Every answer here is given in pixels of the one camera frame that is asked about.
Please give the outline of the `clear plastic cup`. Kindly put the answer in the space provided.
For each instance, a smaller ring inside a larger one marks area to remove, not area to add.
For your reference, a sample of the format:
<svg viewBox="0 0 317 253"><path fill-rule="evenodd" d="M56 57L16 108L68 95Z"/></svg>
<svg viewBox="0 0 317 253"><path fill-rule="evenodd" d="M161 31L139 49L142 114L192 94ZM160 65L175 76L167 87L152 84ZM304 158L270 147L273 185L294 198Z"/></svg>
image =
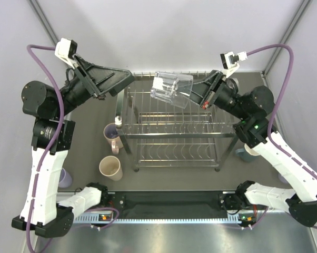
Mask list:
<svg viewBox="0 0 317 253"><path fill-rule="evenodd" d="M193 76L168 72L155 72L151 97L172 106L186 108L193 87Z"/></svg>

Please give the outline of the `beige tumbler cup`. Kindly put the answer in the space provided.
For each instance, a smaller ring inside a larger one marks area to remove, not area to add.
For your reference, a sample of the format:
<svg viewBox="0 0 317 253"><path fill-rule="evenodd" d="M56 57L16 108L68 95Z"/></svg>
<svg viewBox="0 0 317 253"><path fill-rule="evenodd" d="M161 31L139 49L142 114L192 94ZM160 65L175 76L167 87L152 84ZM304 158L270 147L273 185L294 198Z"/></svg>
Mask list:
<svg viewBox="0 0 317 253"><path fill-rule="evenodd" d="M122 179L123 171L121 162L115 156L109 155L104 157L100 161L98 168L103 176L113 181L120 181Z"/></svg>

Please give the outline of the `lavender cup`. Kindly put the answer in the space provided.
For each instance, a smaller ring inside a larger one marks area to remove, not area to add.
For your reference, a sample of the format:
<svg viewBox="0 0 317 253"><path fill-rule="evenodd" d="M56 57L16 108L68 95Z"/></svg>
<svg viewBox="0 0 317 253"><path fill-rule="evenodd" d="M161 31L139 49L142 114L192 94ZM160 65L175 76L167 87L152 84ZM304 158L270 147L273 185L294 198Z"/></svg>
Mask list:
<svg viewBox="0 0 317 253"><path fill-rule="evenodd" d="M62 168L58 187L68 188L71 186L72 182L73 182L72 176L64 168Z"/></svg>
<svg viewBox="0 0 317 253"><path fill-rule="evenodd" d="M289 184L285 177L283 177L280 173L278 174L279 180L284 184Z"/></svg>

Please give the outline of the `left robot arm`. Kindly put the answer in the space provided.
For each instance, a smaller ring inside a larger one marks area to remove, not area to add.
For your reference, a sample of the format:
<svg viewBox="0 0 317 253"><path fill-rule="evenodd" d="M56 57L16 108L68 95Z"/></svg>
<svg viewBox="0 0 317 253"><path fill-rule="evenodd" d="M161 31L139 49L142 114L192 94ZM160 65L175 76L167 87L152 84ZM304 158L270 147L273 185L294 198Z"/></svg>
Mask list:
<svg viewBox="0 0 317 253"><path fill-rule="evenodd" d="M104 209L109 203L107 187L99 183L89 183L64 201L56 200L75 128L75 122L65 117L90 98L116 96L134 80L128 70L98 66L75 53L63 61L74 72L63 87L31 81L21 93L23 112L35 118L33 164L26 202L12 219L12 227L43 238L66 235L78 216L92 207Z"/></svg>

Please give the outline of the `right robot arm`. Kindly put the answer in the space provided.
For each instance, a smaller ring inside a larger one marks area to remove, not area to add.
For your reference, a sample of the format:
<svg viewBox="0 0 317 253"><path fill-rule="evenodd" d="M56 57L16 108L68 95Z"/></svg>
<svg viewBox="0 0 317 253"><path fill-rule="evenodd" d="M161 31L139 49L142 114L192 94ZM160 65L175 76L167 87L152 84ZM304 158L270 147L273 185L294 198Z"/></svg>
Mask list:
<svg viewBox="0 0 317 253"><path fill-rule="evenodd" d="M263 205L287 212L298 223L314 227L317 223L317 173L284 141L267 119L273 111L274 96L266 86L257 86L243 95L235 82L220 71L211 71L193 83L190 100L203 109L215 105L239 119L236 136L268 161L291 188L264 186L254 181L240 184L233 196L239 208Z"/></svg>

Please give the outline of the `steel two-tier dish rack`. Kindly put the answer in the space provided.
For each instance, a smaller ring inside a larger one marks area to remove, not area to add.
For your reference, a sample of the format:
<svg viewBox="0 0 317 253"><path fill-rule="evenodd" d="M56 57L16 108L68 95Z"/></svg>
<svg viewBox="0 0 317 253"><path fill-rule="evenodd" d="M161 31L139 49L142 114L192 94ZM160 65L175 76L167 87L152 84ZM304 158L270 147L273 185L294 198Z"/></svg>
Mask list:
<svg viewBox="0 0 317 253"><path fill-rule="evenodd" d="M209 167L219 172L237 143L234 116L188 102L181 109L150 95L153 76L137 75L117 95L115 124L133 171Z"/></svg>

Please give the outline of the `blue-grey mug white inside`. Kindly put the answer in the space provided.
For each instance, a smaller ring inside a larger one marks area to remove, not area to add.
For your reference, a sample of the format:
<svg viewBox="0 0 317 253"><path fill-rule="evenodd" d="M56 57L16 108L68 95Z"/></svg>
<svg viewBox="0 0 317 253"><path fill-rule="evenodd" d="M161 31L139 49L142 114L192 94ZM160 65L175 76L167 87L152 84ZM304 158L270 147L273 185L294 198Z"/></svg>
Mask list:
<svg viewBox="0 0 317 253"><path fill-rule="evenodd" d="M244 162L253 162L260 156L257 152L246 147L236 149L235 155Z"/></svg>

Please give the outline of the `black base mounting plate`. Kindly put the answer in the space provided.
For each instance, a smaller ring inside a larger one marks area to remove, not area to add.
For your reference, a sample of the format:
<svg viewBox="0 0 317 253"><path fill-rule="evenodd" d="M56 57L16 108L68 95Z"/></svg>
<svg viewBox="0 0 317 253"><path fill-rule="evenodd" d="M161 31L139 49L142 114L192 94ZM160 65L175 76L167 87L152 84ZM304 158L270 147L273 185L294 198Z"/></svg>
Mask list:
<svg viewBox="0 0 317 253"><path fill-rule="evenodd" d="M224 218L220 191L116 191L107 203L120 212L119 218L182 219Z"/></svg>

